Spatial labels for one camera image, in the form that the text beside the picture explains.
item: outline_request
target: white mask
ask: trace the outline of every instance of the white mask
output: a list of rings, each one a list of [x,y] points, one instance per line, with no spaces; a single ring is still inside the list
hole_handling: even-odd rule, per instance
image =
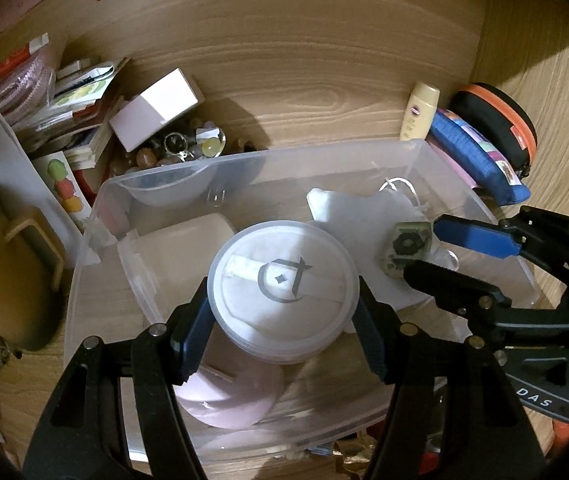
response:
[[[414,192],[410,182],[401,179]],[[426,222],[419,205],[387,181],[381,191],[371,196],[357,196],[314,188],[307,194],[313,224],[333,235],[353,257],[358,272],[381,303],[395,310],[415,305],[429,296],[411,288],[402,278],[386,275],[380,257],[389,243],[389,235],[398,222]],[[435,235],[427,259],[430,263],[457,270],[455,255],[439,247]]]

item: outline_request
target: pink box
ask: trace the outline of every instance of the pink box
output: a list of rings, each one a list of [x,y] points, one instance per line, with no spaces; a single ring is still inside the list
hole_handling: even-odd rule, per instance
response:
[[[124,149],[131,152],[169,121],[203,102],[197,85],[177,68],[117,112],[109,124]]]

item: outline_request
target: plastic bag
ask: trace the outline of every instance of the plastic bag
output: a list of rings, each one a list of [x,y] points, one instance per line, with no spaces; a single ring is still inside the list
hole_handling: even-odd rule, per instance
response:
[[[46,105],[55,92],[58,56],[49,43],[0,83],[0,113],[11,126]]]

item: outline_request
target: clear plastic storage bin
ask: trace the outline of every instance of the clear plastic storage bin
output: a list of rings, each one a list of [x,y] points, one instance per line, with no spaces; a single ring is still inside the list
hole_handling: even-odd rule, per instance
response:
[[[312,188],[370,195],[393,177],[413,183],[430,221],[449,213],[495,223],[474,192],[422,140],[358,140],[245,153],[107,181],[73,276],[65,363],[89,335],[113,342],[133,338],[149,325],[117,251],[117,242],[132,229],[143,237],[210,213],[222,214],[237,232],[268,220],[311,221],[306,195]],[[514,306],[532,306],[538,299],[521,259],[452,249],[460,272],[495,283]],[[176,251],[176,259],[188,257]],[[440,311],[433,301],[399,315],[432,336],[463,340],[469,334],[465,320]],[[322,354],[285,366],[284,380],[284,394],[271,413],[246,430],[212,428],[183,412],[200,460],[241,460],[330,442],[382,420],[392,393],[392,386],[370,373],[356,334],[343,333]],[[123,380],[122,392],[130,452],[144,460],[131,381]]]

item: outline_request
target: plastic bin lid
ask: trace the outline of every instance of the plastic bin lid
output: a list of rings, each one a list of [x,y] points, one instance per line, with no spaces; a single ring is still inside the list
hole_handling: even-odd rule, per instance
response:
[[[330,345],[353,316],[359,293],[350,254],[303,222],[265,222],[239,232],[209,271],[209,301],[227,336],[281,364]]]

